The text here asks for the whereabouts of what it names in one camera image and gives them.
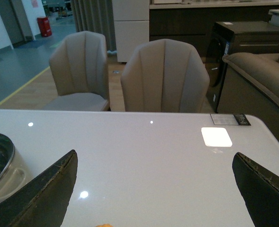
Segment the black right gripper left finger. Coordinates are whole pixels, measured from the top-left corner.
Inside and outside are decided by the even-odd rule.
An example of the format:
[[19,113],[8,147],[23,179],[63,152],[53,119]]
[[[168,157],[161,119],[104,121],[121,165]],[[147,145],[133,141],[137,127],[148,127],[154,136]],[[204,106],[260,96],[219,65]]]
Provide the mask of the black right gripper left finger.
[[0,203],[0,227],[59,227],[76,182],[78,157],[69,151]]

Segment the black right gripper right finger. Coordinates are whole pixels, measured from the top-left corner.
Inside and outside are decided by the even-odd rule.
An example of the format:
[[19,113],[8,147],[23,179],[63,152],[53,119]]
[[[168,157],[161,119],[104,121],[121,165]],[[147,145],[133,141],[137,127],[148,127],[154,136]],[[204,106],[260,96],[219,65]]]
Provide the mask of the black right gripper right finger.
[[238,152],[234,178],[256,227],[279,227],[279,176]]

